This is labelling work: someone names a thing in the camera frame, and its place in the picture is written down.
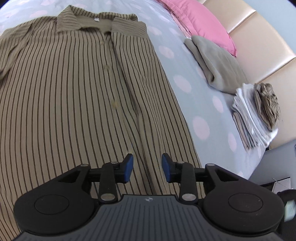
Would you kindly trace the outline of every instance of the striped shirt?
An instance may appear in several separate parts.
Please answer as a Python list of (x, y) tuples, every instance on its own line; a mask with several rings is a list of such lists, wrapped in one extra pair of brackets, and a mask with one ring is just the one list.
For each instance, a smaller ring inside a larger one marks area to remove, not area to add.
[[(134, 155), (123, 194), (178, 194), (161, 155), (200, 163), (176, 97), (134, 14), (68, 6), (0, 37), (0, 240), (19, 230), (13, 204), (82, 163)], [(198, 183), (199, 197), (204, 195)], [(94, 183), (91, 195), (98, 191)]]

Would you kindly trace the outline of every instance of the padded headboard panel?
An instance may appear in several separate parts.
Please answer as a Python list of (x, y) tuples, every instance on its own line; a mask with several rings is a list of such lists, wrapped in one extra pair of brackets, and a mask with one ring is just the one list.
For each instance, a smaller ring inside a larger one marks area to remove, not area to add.
[(251, 83), (271, 83), (281, 107), (281, 121), (270, 148), (296, 138), (296, 54), (278, 32), (243, 0), (198, 0), (228, 31), (237, 60)]

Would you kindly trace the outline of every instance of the pink pillowcase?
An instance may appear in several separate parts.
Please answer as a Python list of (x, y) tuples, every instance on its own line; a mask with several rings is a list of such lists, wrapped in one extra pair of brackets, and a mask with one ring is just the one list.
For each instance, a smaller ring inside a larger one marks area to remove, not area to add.
[(183, 30), (211, 40), (218, 46), (236, 56), (237, 49), (219, 20), (197, 0), (159, 0), (175, 15)]

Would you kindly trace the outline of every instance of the shirt sleeve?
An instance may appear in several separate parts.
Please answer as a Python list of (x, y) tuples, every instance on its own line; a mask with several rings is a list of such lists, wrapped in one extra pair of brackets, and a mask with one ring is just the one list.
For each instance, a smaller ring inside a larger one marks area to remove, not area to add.
[(31, 35), (31, 24), (9, 28), (0, 36), (0, 81), (9, 72)]

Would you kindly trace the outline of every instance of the mattress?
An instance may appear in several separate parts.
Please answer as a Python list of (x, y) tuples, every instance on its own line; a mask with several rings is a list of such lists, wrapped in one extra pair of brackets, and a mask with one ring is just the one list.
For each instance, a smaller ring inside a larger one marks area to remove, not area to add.
[(211, 88), (202, 69), (184, 45), (185, 36), (170, 13), (154, 0), (10, 0), (0, 9), (0, 34), (7, 28), (74, 5), (91, 12), (135, 13), (147, 25), (189, 126), (202, 165), (215, 163), (248, 179), (264, 147), (246, 151), (231, 116), (233, 96)]

